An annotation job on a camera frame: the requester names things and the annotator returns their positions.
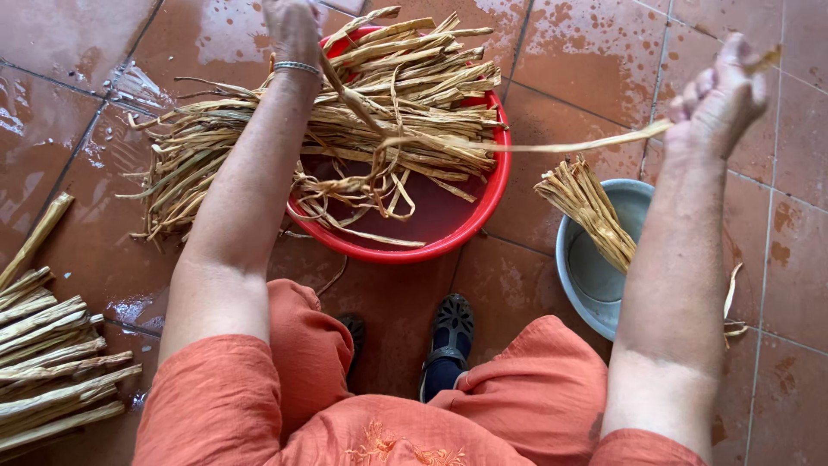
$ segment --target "bangle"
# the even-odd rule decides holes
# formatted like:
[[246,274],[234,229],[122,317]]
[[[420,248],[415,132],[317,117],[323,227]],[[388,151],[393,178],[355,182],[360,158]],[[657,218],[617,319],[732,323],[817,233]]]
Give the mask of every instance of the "bangle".
[[306,65],[304,63],[300,63],[298,61],[278,61],[273,64],[273,72],[278,71],[280,68],[293,68],[294,70],[305,70],[309,73],[313,73],[319,79],[322,79],[322,72],[316,69],[313,66]]

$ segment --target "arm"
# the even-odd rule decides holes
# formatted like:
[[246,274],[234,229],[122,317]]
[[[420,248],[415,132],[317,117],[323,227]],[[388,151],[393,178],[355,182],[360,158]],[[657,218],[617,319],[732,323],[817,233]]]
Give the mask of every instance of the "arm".
[[602,429],[650,430],[708,464],[724,355],[727,158],[764,109],[762,77],[744,73],[747,54],[733,35],[715,67],[671,103],[676,125],[627,277]]
[[[318,12],[305,0],[264,2],[278,61],[317,66]],[[159,362],[204,337],[269,342],[265,273],[320,80],[282,69],[221,166],[170,285]]]

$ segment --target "terracotta floor tile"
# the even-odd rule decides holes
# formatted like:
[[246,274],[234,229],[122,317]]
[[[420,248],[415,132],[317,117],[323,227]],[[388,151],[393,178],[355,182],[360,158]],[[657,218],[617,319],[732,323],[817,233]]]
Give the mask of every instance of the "terracotta floor tile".
[[642,127],[650,119],[666,23],[632,0],[535,2],[513,80]]
[[325,3],[332,7],[337,7],[343,12],[348,12],[354,16],[359,16],[359,11],[362,10],[362,6],[363,3],[365,3],[365,0],[325,0]]
[[747,466],[828,464],[828,356],[762,337]]
[[664,163],[664,143],[658,139],[648,139],[639,180],[656,186],[658,173],[662,170],[662,163]]
[[[256,89],[267,78],[272,51],[259,2],[180,0],[166,2],[118,81],[119,97],[155,114],[179,95],[207,90],[190,76]],[[331,34],[352,18],[320,5],[323,33]],[[182,100],[184,103],[204,100]]]
[[713,464],[743,466],[748,446],[750,400],[753,393],[753,370],[756,367],[758,332],[729,339],[724,355],[722,385],[713,408]]
[[667,14],[667,9],[670,7],[670,0],[640,0],[641,3],[657,9],[659,12]]
[[791,76],[782,78],[779,147],[774,187],[828,209],[828,95]]
[[141,228],[143,204],[115,198],[141,191],[138,182],[121,175],[146,169],[149,146],[143,134],[129,128],[127,111],[111,104],[103,110],[60,184],[75,202],[34,262],[51,267],[58,298],[80,294],[108,318],[160,332],[179,251],[175,241],[163,255],[130,238]]
[[[514,144],[579,143],[628,130],[571,105],[513,82],[504,106]],[[584,153],[601,180],[638,178],[644,142],[612,146]],[[493,235],[555,253],[563,214],[539,197],[532,187],[541,175],[564,160],[565,154],[515,153],[503,199],[486,223]]]
[[[305,233],[295,226],[291,230]],[[270,255],[267,279],[291,279],[318,291],[334,278],[343,260],[342,254],[317,240],[283,235]]]
[[[662,80],[656,103],[656,119],[665,118],[670,100],[680,95],[706,68],[710,68],[721,48],[713,37],[673,22],[667,39],[667,58],[662,63]],[[779,70],[765,74],[768,109],[742,137],[729,160],[729,168],[760,182],[773,179],[773,149],[779,101]]]
[[[342,278],[322,294],[324,312],[365,319],[365,346],[349,379],[353,393],[416,399],[431,320],[449,291],[459,254],[411,265],[349,260]],[[325,277],[339,269],[339,261],[324,271]]]
[[[642,181],[655,185],[663,161],[663,146],[650,140]],[[729,317],[758,326],[765,271],[765,235],[768,230],[770,189],[728,173],[724,190],[722,246],[725,276],[742,262]]]
[[127,412],[87,425],[81,434],[38,449],[9,464],[127,466],[132,462],[143,403],[157,369],[160,340],[111,323],[105,323],[98,331],[107,339],[108,346],[103,354],[132,351],[132,362],[117,366],[117,369],[142,364],[139,377],[118,383],[118,398],[126,405]]
[[498,87],[494,88],[494,92],[495,92],[495,94],[498,95],[498,98],[500,99],[501,104],[506,104],[506,89],[508,88],[508,86],[509,86],[509,79],[508,78],[503,78],[500,81],[500,85]]
[[101,100],[0,66],[0,266],[26,239]]
[[719,39],[741,32],[758,53],[782,41],[782,0],[674,0],[673,16]]
[[475,236],[463,248],[452,292],[474,310],[469,365],[490,361],[533,320],[554,314],[604,359],[612,342],[578,315],[561,287],[555,260],[492,236]]
[[773,193],[764,329],[828,351],[828,213]]
[[824,0],[785,3],[783,69],[821,89],[828,81],[828,8]]
[[3,2],[2,58],[79,89],[106,93],[156,0]]
[[452,12],[457,12],[458,28],[493,27],[494,34],[464,37],[462,42],[466,50],[485,46],[485,60],[494,60],[504,76],[509,77],[512,72],[529,0],[365,0],[363,13],[394,5],[402,6],[399,17],[379,20],[378,24],[387,26],[420,17],[433,17],[440,24]]

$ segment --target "gray metal basin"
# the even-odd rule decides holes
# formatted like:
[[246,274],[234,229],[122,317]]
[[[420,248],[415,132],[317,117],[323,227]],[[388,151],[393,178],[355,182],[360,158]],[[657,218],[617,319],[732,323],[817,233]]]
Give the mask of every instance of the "gray metal basin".
[[[655,188],[628,179],[601,182],[621,227],[638,243]],[[596,332],[615,340],[627,278],[598,252],[584,229],[564,216],[555,246],[558,276],[572,306]]]

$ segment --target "navy sock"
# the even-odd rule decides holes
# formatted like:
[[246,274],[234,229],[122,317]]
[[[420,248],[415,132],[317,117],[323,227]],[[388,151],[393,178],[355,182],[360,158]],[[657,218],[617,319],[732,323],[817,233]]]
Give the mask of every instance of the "navy sock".
[[[434,335],[434,349],[449,344],[449,331],[447,328],[437,329]],[[464,357],[469,357],[471,352],[471,341],[464,335],[457,336],[457,349]],[[440,390],[451,390],[455,386],[457,376],[463,372],[460,362],[450,357],[438,357],[426,369],[426,384],[423,387],[423,399],[427,403],[437,395]]]

